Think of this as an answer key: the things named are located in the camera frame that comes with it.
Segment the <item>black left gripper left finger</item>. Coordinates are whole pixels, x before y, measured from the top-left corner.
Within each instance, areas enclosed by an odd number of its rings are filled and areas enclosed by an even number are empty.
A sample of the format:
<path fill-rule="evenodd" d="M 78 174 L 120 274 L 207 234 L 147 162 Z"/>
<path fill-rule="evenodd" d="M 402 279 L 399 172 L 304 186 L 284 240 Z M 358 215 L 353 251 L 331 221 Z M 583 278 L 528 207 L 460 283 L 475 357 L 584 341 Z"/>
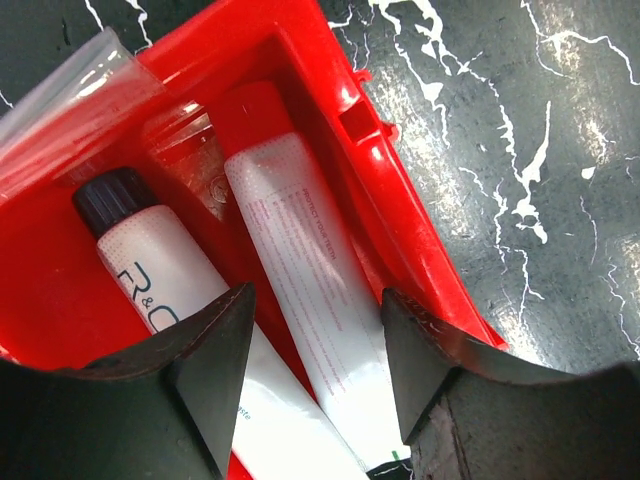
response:
<path fill-rule="evenodd" d="M 250 283 L 81 369 L 1 364 L 5 479 L 222 479 L 256 308 Z"/>

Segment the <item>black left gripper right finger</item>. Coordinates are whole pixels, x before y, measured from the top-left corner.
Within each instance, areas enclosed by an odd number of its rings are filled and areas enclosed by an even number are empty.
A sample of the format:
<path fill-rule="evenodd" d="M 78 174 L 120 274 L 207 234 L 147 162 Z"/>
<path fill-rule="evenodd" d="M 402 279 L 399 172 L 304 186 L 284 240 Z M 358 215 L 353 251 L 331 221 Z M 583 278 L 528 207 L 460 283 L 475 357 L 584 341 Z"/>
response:
<path fill-rule="evenodd" d="M 388 288 L 381 318 L 419 479 L 635 479 L 639 366 L 577 375 L 522 360 Z"/>

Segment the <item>white toothpaste tube red cap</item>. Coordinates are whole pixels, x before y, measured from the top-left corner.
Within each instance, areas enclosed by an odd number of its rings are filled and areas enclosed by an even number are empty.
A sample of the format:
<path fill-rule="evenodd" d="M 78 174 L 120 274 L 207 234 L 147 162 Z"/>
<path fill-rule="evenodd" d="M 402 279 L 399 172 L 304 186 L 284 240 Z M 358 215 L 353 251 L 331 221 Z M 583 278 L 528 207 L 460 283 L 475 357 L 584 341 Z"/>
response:
<path fill-rule="evenodd" d="M 209 117 L 320 407 L 367 469 L 407 459 L 379 303 L 278 90 L 266 81 L 238 87 Z"/>

